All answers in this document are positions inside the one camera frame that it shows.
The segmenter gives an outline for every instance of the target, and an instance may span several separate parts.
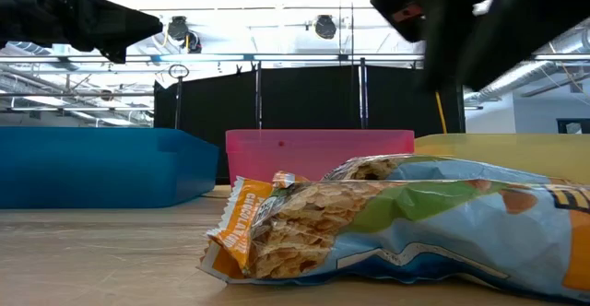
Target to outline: blue bin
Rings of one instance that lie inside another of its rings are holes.
[[[171,129],[0,127],[0,208],[153,208],[215,187],[218,148]]]

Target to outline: black backdrop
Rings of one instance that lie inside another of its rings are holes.
[[[414,130],[416,137],[442,133],[436,99],[415,90],[419,70],[367,66],[370,129]],[[263,69],[263,128],[360,128],[358,68]],[[181,129],[219,146],[218,183],[229,182],[225,132],[257,128],[256,74],[186,81]],[[156,84],[155,127],[174,127],[176,85]],[[465,132],[461,90],[441,93],[449,133]]]
[[[443,132],[435,95],[414,86],[419,72],[367,66],[370,129],[414,130],[416,137]],[[465,132],[463,91],[449,88],[440,95],[447,131]]]
[[[229,183],[225,132],[256,128],[255,73],[183,83],[180,128],[219,147],[218,183]],[[174,128],[176,85],[156,86],[154,127]]]
[[[263,128],[360,128],[359,106],[357,67],[263,70]]]

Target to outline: granola bag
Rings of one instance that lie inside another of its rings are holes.
[[[588,187],[282,179],[275,189],[236,182],[208,233],[203,270],[254,284],[460,276],[548,300],[590,301]]]
[[[470,180],[568,183],[557,178],[464,159],[396,154],[350,159],[324,177],[325,181]]]

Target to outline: pink bin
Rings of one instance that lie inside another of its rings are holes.
[[[289,171],[319,181],[346,160],[414,152],[414,132],[402,130],[232,130],[226,133],[231,183],[236,176],[272,181]]]

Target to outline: yellow plastic container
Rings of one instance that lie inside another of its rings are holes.
[[[415,148],[590,185],[590,135],[428,135]]]

